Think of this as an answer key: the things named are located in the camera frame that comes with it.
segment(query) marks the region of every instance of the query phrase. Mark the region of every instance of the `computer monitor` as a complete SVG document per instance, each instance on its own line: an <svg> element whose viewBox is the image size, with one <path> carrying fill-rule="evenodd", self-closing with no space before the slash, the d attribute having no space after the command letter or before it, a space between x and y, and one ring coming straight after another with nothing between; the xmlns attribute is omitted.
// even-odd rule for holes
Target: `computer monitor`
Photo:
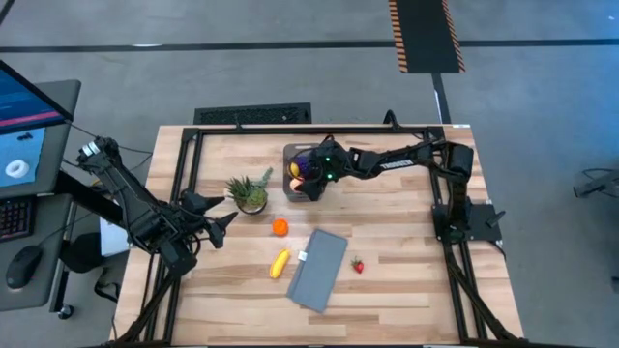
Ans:
<svg viewBox="0 0 619 348"><path fill-rule="evenodd" d="M0 60L0 134L70 122L74 116Z"/></svg>

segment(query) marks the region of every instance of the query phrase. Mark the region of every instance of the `white label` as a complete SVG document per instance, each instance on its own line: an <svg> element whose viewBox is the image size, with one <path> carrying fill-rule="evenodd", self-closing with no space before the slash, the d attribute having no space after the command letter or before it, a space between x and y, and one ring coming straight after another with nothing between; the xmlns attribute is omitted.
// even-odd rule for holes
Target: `white label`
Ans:
<svg viewBox="0 0 619 348"><path fill-rule="evenodd" d="M383 169L400 168L400 167L409 166L409 165L413 165L413 161L410 159L404 159L404 160L398 160L398 161L391 162L391 163L380 164L380 166Z"/></svg>

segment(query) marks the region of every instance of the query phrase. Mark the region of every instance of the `keyboard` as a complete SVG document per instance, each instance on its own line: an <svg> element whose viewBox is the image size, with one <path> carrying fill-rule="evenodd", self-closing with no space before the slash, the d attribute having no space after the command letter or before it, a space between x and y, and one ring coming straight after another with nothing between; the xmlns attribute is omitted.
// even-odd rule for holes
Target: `keyboard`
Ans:
<svg viewBox="0 0 619 348"><path fill-rule="evenodd" d="M32 235L36 197L0 201L0 243Z"/></svg>
<svg viewBox="0 0 619 348"><path fill-rule="evenodd" d="M195 110L193 123L195 125L308 124L311 123L311 111L308 102L198 108Z"/></svg>

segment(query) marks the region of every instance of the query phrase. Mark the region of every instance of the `black yellow hazard tape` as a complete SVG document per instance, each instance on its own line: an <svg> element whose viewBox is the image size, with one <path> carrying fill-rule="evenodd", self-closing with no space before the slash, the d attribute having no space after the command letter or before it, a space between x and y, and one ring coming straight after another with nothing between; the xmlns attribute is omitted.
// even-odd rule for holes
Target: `black yellow hazard tape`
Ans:
<svg viewBox="0 0 619 348"><path fill-rule="evenodd" d="M401 72L464 72L447 0L389 0L389 13Z"/></svg>

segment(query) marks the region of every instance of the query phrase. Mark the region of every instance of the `plant pot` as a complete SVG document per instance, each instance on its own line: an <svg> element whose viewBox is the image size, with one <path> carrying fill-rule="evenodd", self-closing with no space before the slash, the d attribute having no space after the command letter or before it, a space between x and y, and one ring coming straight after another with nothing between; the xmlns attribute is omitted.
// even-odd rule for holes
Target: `plant pot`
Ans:
<svg viewBox="0 0 619 348"><path fill-rule="evenodd" d="M262 211L264 211L264 208L267 207L267 203L268 202L264 202L264 205L260 208L253 208L253 209L248 209L247 207L241 207L240 205L236 205L239 210L247 215L258 215L260 213L262 213Z"/></svg>

